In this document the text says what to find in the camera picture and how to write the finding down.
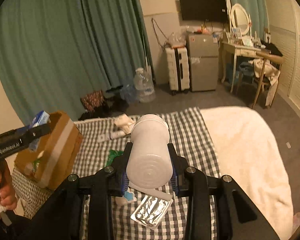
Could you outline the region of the person's left hand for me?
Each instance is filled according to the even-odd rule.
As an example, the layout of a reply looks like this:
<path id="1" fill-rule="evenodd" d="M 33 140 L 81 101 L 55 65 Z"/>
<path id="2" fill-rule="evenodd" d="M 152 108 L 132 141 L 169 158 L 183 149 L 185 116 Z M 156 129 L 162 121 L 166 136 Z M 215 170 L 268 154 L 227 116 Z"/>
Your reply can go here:
<path id="1" fill-rule="evenodd" d="M 0 203 L 8 210 L 15 210 L 17 202 L 7 161 L 0 161 Z"/>

